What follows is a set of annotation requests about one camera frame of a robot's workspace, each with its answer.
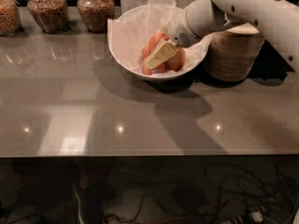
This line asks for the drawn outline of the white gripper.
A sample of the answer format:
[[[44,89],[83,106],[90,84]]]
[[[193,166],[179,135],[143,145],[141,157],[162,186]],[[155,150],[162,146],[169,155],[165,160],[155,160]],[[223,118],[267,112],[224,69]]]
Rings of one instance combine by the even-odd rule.
[[[191,30],[186,8],[178,10],[172,20],[161,27],[161,31],[181,48],[189,48],[202,40]],[[148,69],[156,69],[177,54],[177,47],[173,42],[162,39],[153,51],[149,50],[149,55],[145,58]]]

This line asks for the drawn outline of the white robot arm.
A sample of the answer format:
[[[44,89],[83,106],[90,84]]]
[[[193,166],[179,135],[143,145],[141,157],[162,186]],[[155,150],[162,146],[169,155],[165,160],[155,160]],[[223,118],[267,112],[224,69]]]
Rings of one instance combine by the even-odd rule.
[[[299,68],[299,7],[286,0],[195,0],[169,22],[169,39],[147,58],[153,69],[205,36],[243,23],[254,26],[280,56]]]

